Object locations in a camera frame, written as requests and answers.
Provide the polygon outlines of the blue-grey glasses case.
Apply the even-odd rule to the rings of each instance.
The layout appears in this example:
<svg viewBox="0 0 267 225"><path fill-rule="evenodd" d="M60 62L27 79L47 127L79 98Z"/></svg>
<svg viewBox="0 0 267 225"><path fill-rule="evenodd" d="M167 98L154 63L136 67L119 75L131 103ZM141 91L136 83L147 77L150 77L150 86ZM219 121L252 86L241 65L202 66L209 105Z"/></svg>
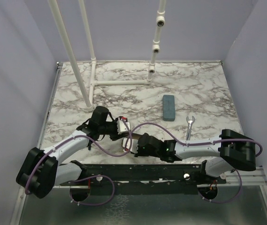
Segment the blue-grey glasses case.
<svg viewBox="0 0 267 225"><path fill-rule="evenodd" d="M175 120L175 97L173 95L163 95L163 120L174 121Z"/></svg>

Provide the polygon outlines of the black cylinder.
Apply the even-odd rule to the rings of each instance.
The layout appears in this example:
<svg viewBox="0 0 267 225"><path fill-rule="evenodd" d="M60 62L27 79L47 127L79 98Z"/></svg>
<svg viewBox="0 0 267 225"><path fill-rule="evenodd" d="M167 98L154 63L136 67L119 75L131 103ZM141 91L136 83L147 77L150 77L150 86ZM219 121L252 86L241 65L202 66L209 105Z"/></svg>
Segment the black cylinder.
<svg viewBox="0 0 267 225"><path fill-rule="evenodd" d="M129 136L130 135L129 135L128 132L121 134L121 138L129 137ZM137 133L132 133L131 134L132 139L135 139L135 140L138 140L141 136L142 136L141 134L137 134Z"/></svg>

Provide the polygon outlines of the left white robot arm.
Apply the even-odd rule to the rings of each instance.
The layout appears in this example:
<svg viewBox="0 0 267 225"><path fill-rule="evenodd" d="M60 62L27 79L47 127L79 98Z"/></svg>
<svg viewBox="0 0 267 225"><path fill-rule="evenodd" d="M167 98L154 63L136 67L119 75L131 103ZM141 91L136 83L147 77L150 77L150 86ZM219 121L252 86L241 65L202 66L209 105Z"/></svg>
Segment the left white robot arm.
<svg viewBox="0 0 267 225"><path fill-rule="evenodd" d="M93 141L99 137L116 137L119 133L121 117L112 117L111 112L103 107L97 106L91 118L66 139L43 150L34 147L29 150L21 168L16 176L16 182L25 188L26 194L33 194L38 198L44 198L53 188L56 180L58 167L77 151L90 148Z"/></svg>

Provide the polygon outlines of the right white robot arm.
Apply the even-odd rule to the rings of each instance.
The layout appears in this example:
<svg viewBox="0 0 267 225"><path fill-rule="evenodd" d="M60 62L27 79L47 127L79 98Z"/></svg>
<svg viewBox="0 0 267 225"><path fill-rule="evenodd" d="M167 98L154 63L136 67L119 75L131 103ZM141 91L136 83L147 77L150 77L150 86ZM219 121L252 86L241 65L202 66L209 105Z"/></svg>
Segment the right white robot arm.
<svg viewBox="0 0 267 225"><path fill-rule="evenodd" d="M219 136L202 140L180 141L176 138L161 141L147 133L137 141L135 157L155 157L173 163L195 157L212 157L202 162L199 179L210 183L215 177L231 170L255 171L256 157L263 151L257 141L230 129Z"/></svg>

